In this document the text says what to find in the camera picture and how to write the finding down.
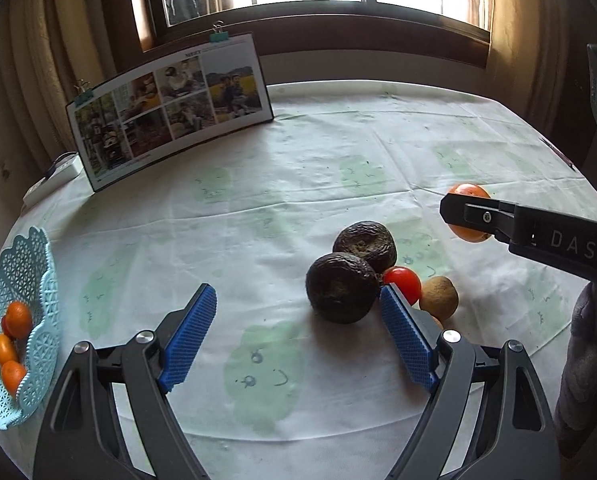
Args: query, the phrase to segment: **metal screw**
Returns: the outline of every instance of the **metal screw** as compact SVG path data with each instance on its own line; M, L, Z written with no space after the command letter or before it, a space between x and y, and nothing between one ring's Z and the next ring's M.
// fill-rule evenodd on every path
M461 334L456 330L446 330L443 332L443 339L448 343L458 343L461 340Z
M510 339L507 342L507 346L512 352L522 352L523 351L523 343L517 341L516 339Z
M144 345L146 343L151 343L154 340L154 332L149 330L144 330L143 332L139 332L136 334L136 342Z
M75 354L84 354L90 349L90 344L87 341L81 341L80 343L76 343L74 345L74 353Z

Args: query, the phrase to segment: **tablecloth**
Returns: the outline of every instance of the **tablecloth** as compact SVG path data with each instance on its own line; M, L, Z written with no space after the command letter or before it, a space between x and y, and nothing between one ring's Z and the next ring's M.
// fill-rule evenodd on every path
M584 281L493 238L460 240L438 206L453 184L474 182L493 198L597 220L597 193L581 173L485 98L370 81L269 90L274 122L97 194L82 174L19 218L6 244L31 225L52 243L57 372L77 341L123 344L208 282L216 319L188 380L168 398L210 476L385 478L427 395L407 378L379 312L330 324L314 316L304 287L341 229L374 220L392 232L398 264L453 281L461 302L446 328L480 344L522 341L554 407ZM126 392L115 393L134 464L151 472ZM479 399L475 386L446 470L463 458ZM42 409L0 432L28 475L41 418Z

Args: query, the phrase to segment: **photo collage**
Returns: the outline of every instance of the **photo collage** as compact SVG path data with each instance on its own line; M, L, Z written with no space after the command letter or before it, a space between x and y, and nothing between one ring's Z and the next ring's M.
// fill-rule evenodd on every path
M173 140L262 110L247 51L235 45L201 56L165 64L75 110L97 180Z

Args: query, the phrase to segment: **power strip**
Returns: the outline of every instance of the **power strip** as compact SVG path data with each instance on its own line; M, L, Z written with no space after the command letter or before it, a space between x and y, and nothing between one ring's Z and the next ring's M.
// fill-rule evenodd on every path
M27 190L22 198L25 207L29 208L54 193L63 184L74 180L83 171L83 162L78 155L72 155L61 162L56 171L49 178L41 179Z

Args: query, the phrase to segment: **black avocado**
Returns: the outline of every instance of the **black avocado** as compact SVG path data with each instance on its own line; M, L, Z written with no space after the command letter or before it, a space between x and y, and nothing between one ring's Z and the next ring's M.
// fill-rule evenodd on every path
M354 323L372 307L379 292L376 272L350 253L321 256L307 271L307 297L314 310L334 323Z
M397 262L397 245L387 227L369 220L356 222L343 229L336 237L332 250L355 254L378 274Z

